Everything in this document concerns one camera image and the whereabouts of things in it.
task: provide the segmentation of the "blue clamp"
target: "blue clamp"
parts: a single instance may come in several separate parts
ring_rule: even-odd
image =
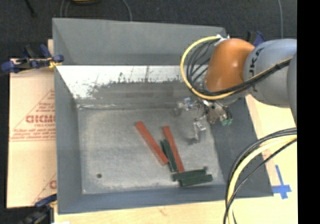
[[[4,73],[19,73],[26,70],[53,67],[65,60],[63,55],[52,56],[44,44],[40,45],[39,50],[41,56],[37,56],[30,46],[27,45],[23,49],[22,58],[17,59],[15,62],[9,60],[2,63],[1,71]]]

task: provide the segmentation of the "blue tape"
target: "blue tape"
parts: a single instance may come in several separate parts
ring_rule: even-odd
[[[272,186],[272,191],[274,194],[279,193],[281,196],[281,199],[287,199],[288,198],[287,193],[292,192],[292,190],[289,185],[284,184],[284,181],[283,181],[281,173],[280,173],[279,166],[277,164],[275,165],[275,169],[276,169],[276,172],[277,172],[279,180],[280,180],[280,185]]]

